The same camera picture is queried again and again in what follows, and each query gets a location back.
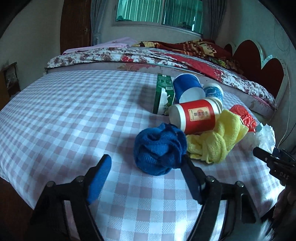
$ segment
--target yellow cloth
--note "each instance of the yellow cloth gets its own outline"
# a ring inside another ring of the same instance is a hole
[[[207,163],[219,163],[248,130],[238,115],[223,110],[212,131],[186,136],[187,151],[190,158],[201,159]]]

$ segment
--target curtain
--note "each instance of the curtain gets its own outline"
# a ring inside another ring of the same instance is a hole
[[[91,0],[91,45],[101,43],[101,26],[107,0]]]
[[[227,0],[202,0],[203,3],[203,38],[216,40],[221,27]]]

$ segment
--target checkered bedsheet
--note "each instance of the checkered bedsheet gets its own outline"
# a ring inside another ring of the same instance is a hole
[[[201,206],[179,169],[150,176],[133,160],[136,135],[168,122],[151,113],[156,75],[123,71],[48,74],[18,94],[0,112],[0,176],[34,208],[45,184],[86,174],[104,153],[112,168],[90,208],[105,240],[185,240]],[[244,105],[224,93],[224,106]],[[196,163],[219,181],[247,186],[264,214],[282,190],[260,160],[237,144],[220,164]],[[221,231],[221,203],[212,240]]]

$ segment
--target blue gripper pad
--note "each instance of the blue gripper pad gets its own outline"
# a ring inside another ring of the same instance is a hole
[[[85,181],[87,189],[87,202],[92,204],[95,200],[98,199],[99,194],[103,188],[103,185],[107,179],[107,176],[110,172],[112,165],[111,157],[109,155],[103,155],[97,166],[89,169],[85,178],[88,179]]]

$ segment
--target bed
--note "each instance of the bed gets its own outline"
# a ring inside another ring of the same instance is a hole
[[[180,44],[141,42],[137,45],[141,47],[126,44],[135,43],[132,39],[120,40],[109,42],[110,47],[108,44],[101,44],[81,50],[68,50],[53,58],[48,63],[46,72],[108,69],[162,73],[172,77],[190,72],[202,84],[216,82],[224,91],[237,95],[263,123],[273,117],[287,86],[287,70],[283,60],[273,55],[264,58],[261,46],[256,41],[246,40],[239,46],[230,43],[225,47],[226,52],[209,40]],[[202,54],[197,50],[197,43],[201,43],[199,47],[203,47]]]
[[[46,74],[0,111],[0,176],[34,208],[48,181],[70,182],[109,154],[111,171],[90,206],[105,240],[185,240],[201,206],[181,171],[154,177],[133,161],[136,135],[168,123],[168,117],[152,114],[156,79],[155,74],[122,70]],[[225,108],[235,104],[247,108],[225,92]],[[244,152],[241,143],[220,164],[195,165],[221,182],[243,181],[261,216],[283,190],[265,163]],[[224,211],[221,202],[211,240],[219,238]],[[69,223],[78,238],[71,217]]]

